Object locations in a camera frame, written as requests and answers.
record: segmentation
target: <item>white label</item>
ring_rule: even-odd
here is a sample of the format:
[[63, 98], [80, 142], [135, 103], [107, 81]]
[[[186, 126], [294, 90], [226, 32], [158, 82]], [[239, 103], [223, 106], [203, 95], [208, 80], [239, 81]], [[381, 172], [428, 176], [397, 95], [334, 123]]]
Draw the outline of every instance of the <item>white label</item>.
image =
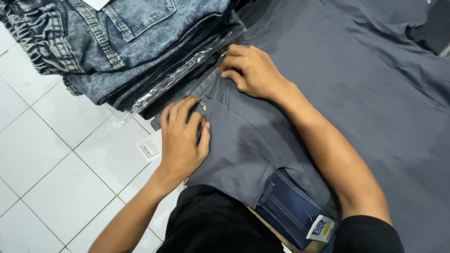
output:
[[141, 142], [139, 142], [137, 144], [137, 147], [149, 162], [161, 157], [161, 150], [162, 150], [161, 129], [154, 132]]
[[90, 5], [95, 10], [99, 11], [111, 0], [83, 0], [83, 2]]
[[319, 215], [306, 236], [307, 239], [328, 242], [333, 234], [334, 221], [323, 215]]

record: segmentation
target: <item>denim back pocket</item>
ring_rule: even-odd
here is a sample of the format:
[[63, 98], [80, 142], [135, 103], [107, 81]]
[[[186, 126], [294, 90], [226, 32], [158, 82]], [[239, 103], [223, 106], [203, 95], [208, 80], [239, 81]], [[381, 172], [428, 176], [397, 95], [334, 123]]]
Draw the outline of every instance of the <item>denim back pocket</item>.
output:
[[174, 0], [113, 0], [102, 11], [116, 25], [123, 40], [130, 42], [171, 16], [176, 7]]

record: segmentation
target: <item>black shirt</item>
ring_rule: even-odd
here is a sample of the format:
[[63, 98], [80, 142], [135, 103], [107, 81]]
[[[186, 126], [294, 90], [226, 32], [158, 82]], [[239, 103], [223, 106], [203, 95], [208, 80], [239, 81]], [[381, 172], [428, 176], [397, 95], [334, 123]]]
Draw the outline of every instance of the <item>black shirt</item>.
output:
[[[374, 217], [348, 217], [335, 233], [333, 252], [403, 252], [395, 229]], [[242, 203], [197, 185], [181, 192], [157, 252], [283, 252], [283, 247]]]

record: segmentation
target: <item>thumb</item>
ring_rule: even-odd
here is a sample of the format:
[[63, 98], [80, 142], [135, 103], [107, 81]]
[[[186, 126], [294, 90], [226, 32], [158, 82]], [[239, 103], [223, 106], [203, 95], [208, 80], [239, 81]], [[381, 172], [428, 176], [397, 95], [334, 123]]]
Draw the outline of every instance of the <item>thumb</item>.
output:
[[205, 159], [209, 154], [209, 140], [211, 139], [211, 124], [207, 122], [202, 129], [202, 136], [198, 144], [198, 154]]
[[239, 90], [245, 87], [246, 84], [245, 78], [233, 69], [225, 70], [224, 72], [222, 72], [222, 74], [220, 74], [220, 76], [222, 78], [228, 78], [233, 80], [236, 83], [236, 86], [238, 87]]

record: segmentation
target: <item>person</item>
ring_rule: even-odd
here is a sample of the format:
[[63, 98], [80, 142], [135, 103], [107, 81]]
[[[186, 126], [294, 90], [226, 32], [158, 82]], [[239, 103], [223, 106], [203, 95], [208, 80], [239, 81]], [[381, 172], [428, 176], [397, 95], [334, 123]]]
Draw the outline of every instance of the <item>person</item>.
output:
[[[371, 170], [339, 130], [278, 72], [267, 53], [254, 46], [231, 45], [219, 71], [239, 91], [278, 104], [295, 125], [341, 205], [334, 252], [404, 251]], [[208, 156], [210, 124], [199, 113], [187, 122], [190, 109], [198, 102], [198, 98], [186, 98], [164, 109], [161, 164], [98, 236], [90, 252], [132, 252], [160, 201]], [[206, 251], [282, 252], [283, 248], [241, 202], [206, 185], [190, 186], [181, 192], [157, 252]]]

